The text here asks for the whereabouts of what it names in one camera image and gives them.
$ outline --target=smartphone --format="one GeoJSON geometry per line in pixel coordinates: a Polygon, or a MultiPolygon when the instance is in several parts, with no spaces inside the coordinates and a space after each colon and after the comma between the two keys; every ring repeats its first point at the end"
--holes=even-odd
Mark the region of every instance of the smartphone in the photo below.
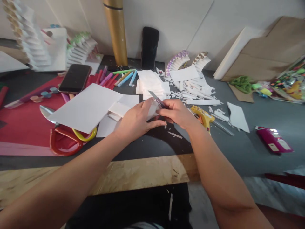
{"type": "Polygon", "coordinates": [[[84,90],[92,68],[89,65],[72,64],[58,91],[76,94],[84,90]]]}

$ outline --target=person's left hand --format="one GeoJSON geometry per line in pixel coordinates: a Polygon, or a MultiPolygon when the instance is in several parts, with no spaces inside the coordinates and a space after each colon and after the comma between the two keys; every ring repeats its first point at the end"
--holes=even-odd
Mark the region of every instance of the person's left hand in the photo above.
{"type": "Polygon", "coordinates": [[[127,111],[119,127],[114,131],[115,134],[123,140],[132,142],[155,127],[166,126],[166,122],[162,120],[146,122],[153,101],[154,98],[151,97],[127,111]]]}

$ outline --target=gold tube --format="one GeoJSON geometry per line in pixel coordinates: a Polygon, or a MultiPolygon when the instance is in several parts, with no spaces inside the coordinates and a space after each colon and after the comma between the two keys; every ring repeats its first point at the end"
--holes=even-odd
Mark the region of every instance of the gold tube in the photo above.
{"type": "Polygon", "coordinates": [[[104,0],[104,10],[110,30],[117,65],[128,65],[123,14],[123,0],[104,0]]]}

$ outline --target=hand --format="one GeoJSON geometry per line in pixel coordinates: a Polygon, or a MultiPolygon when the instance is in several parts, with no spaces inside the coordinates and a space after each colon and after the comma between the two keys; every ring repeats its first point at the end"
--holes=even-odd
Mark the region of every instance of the hand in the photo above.
{"type": "Polygon", "coordinates": [[[163,100],[163,103],[165,106],[169,107],[169,109],[160,109],[157,113],[161,116],[165,116],[167,122],[175,122],[185,130],[201,125],[181,100],[163,100]]]}
{"type": "Polygon", "coordinates": [[[148,110],[153,101],[154,98],[149,98],[127,111],[119,127],[115,130],[115,134],[132,142],[155,127],[166,126],[166,122],[162,120],[146,122],[148,110]]]}

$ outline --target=gray table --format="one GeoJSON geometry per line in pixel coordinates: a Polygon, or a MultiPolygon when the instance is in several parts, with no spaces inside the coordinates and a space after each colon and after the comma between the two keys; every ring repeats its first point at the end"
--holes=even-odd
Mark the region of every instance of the gray table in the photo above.
{"type": "MultiPolygon", "coordinates": [[[[114,63],[114,58],[105,56],[100,68],[103,69],[104,65],[111,65],[112,63],[114,63]]],[[[130,59],[129,65],[139,69],[140,61],[130,59]]],[[[156,63],[156,66],[159,69],[164,69],[164,63],[156,63]]],[[[302,147],[305,143],[303,143],[304,141],[301,139],[302,133],[305,129],[305,124],[302,122],[302,105],[263,99],[257,96],[257,94],[254,94],[254,104],[240,102],[236,99],[233,92],[225,82],[213,79],[213,71],[204,71],[204,76],[207,83],[216,89],[217,99],[220,99],[220,101],[224,103],[224,105],[217,106],[215,109],[222,108],[222,110],[228,114],[226,102],[230,102],[241,106],[244,110],[251,131],[249,134],[243,131],[239,132],[236,128],[230,127],[227,123],[219,121],[235,133],[235,136],[229,136],[218,127],[213,124],[211,125],[211,134],[213,139],[240,175],[251,176],[266,172],[280,172],[304,165],[305,154],[303,153],[302,147]],[[281,156],[271,154],[256,134],[256,131],[254,130],[256,125],[277,129],[295,152],[282,154],[281,156]]],[[[7,77],[0,78],[0,81],[7,83],[10,88],[5,103],[9,103],[22,97],[54,77],[55,73],[30,73],[24,75],[23,72],[14,72],[7,77]]],[[[127,85],[115,88],[115,90],[123,94],[135,94],[135,87],[131,88],[127,85]]],[[[207,106],[202,106],[202,108],[208,111],[207,106]]],[[[178,126],[172,126],[171,132],[176,131],[186,137],[186,139],[188,138],[187,134],[181,128],[178,126]]],[[[92,140],[75,156],[79,155],[100,140],[100,138],[92,140]]],[[[134,141],[114,160],[122,161],[185,153],[192,153],[190,143],[185,139],[178,140],[177,138],[169,136],[167,130],[160,127],[134,141]]],[[[75,156],[1,156],[0,170],[60,166],[67,163],[75,156]]]]}

